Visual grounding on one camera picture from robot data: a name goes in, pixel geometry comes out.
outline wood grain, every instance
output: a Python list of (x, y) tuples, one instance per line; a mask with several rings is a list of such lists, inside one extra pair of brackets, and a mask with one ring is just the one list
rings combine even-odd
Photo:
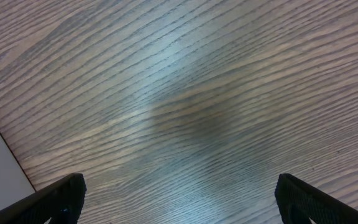
[(0, 132), (80, 223), (280, 223), (283, 172), (358, 209), (358, 1), (0, 0)]

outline wooden table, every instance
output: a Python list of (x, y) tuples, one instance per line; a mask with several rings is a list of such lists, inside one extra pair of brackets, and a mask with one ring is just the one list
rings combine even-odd
[(280, 223), (283, 172), (358, 209), (358, 0), (0, 0), (0, 132), (80, 223)]

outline table surface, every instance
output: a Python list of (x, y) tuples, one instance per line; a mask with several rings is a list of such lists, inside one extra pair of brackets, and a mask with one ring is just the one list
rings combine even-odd
[(0, 0), (0, 132), (80, 223), (280, 223), (284, 172), (358, 209), (358, 0)]

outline black plastic part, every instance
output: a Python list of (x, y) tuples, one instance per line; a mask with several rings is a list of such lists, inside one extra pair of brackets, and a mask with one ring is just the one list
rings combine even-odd
[(291, 174), (280, 174), (275, 197), (284, 224), (358, 224), (358, 211)]
[(76, 224), (86, 192), (82, 174), (70, 174), (0, 211), (0, 224)]

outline wooden surface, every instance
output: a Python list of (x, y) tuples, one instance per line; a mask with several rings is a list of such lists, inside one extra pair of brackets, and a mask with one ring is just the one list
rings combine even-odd
[(0, 0), (0, 132), (80, 223), (280, 223), (282, 172), (358, 209), (358, 0)]

